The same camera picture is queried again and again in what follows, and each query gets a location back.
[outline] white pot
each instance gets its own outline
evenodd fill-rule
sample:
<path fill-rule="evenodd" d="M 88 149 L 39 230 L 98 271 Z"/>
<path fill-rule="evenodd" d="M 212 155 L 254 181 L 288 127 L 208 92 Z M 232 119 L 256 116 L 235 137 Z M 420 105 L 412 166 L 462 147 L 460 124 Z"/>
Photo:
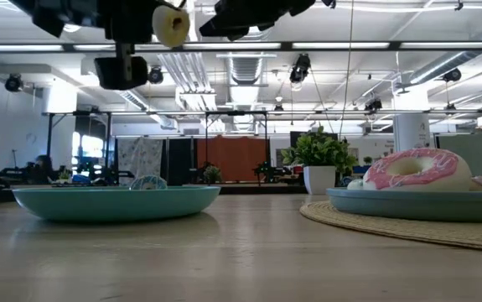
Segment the white pot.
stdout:
<path fill-rule="evenodd" d="M 304 184 L 309 194 L 325 195 L 326 189 L 335 187 L 335 167 L 304 167 Z"/>

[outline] pillar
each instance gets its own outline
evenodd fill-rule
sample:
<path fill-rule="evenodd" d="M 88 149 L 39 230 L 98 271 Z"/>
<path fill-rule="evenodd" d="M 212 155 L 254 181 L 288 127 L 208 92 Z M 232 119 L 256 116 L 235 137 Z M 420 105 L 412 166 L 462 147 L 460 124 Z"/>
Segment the pillar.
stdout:
<path fill-rule="evenodd" d="M 427 110 L 427 90 L 412 87 L 408 93 L 394 95 L 393 108 L 396 110 Z M 396 151 L 428 147 L 430 142 L 427 113 L 400 114 L 393 118 L 393 135 Z"/>
<path fill-rule="evenodd" d="M 56 81 L 51 87 L 45 88 L 43 98 L 45 112 L 60 113 L 76 110 L 77 90 L 64 81 Z M 53 160 L 54 169 L 58 169 L 61 165 L 71 166 L 75 117 L 73 115 L 62 117 L 62 115 L 56 115 L 53 119 L 50 157 Z"/>

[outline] woven placemat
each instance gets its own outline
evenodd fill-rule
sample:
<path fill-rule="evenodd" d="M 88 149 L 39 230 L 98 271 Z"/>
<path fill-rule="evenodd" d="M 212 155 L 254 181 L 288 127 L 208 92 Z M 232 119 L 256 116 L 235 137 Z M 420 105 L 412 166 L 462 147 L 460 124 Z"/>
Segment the woven placemat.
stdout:
<path fill-rule="evenodd" d="M 482 223 L 412 221 L 348 214 L 328 201 L 300 208 L 307 218 L 336 227 L 373 234 L 482 250 Z"/>

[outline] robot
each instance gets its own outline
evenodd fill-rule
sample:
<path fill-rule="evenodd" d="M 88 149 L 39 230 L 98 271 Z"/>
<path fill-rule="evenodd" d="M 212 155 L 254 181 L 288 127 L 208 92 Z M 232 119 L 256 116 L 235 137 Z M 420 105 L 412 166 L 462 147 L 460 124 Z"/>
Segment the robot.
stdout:
<path fill-rule="evenodd" d="M 104 29 L 105 38 L 114 40 L 116 57 L 96 58 L 101 87 L 127 90 L 148 81 L 148 64 L 132 56 L 135 44 L 146 44 L 155 34 L 170 48 L 183 44 L 189 32 L 189 16 L 164 0 L 9 0 L 27 13 L 42 30 L 59 38 L 66 24 Z M 324 0 L 334 6 L 336 0 Z M 295 16 L 315 0 L 220 0 L 216 15 L 200 28 L 205 37 L 240 39 L 249 28 L 269 29 L 285 13 Z"/>

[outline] desk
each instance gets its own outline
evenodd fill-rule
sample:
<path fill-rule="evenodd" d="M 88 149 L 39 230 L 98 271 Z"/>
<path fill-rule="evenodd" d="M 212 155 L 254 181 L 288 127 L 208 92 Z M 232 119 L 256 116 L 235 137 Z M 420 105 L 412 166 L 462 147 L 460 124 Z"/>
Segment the desk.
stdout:
<path fill-rule="evenodd" d="M 482 252 L 319 224 L 298 213 L 311 198 L 221 195 L 197 216 L 115 226 L 0 204 L 0 301 L 482 301 Z"/>

